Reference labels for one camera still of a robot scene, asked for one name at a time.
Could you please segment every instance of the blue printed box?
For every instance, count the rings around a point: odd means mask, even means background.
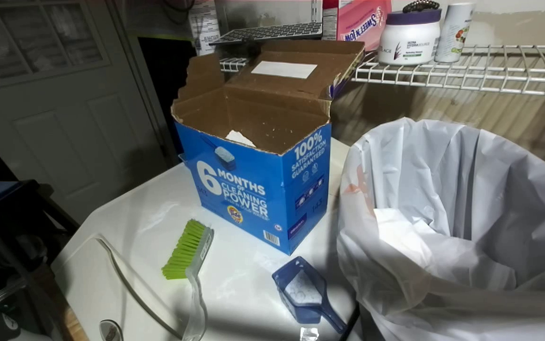
[[[362,43],[275,41],[232,81],[216,54],[192,58],[173,113],[201,204],[292,253],[328,208],[328,85],[360,51]]]

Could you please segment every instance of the white door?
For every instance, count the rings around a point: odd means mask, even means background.
[[[0,0],[0,157],[76,219],[167,160],[105,0]]]

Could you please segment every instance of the trash can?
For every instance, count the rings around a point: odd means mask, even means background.
[[[339,223],[362,321],[385,339],[545,339],[545,160],[517,143],[381,124],[349,151]]]

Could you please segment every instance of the white wire shelf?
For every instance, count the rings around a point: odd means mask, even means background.
[[[455,64],[381,64],[375,58],[355,70],[353,81],[545,94],[545,45],[470,45]]]

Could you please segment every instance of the white countertop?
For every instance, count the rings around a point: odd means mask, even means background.
[[[188,219],[197,217],[216,231],[214,244],[199,272],[209,308],[205,339],[298,339],[300,323],[279,297],[271,274],[296,255],[303,255],[328,278],[330,301],[349,321],[356,308],[336,257],[337,223],[332,208],[349,147],[332,143],[330,206],[322,221],[286,255],[264,240],[233,227],[201,208],[190,170],[179,164],[141,187],[95,210],[61,255],[54,261],[57,282],[78,314],[90,339],[101,339],[99,323],[114,318],[126,339],[171,339],[122,286],[107,250],[93,234],[105,234],[137,276],[148,284],[150,304],[163,303],[163,316],[182,329],[192,310],[188,280],[165,280],[169,259]],[[339,333],[322,318],[322,339]]]

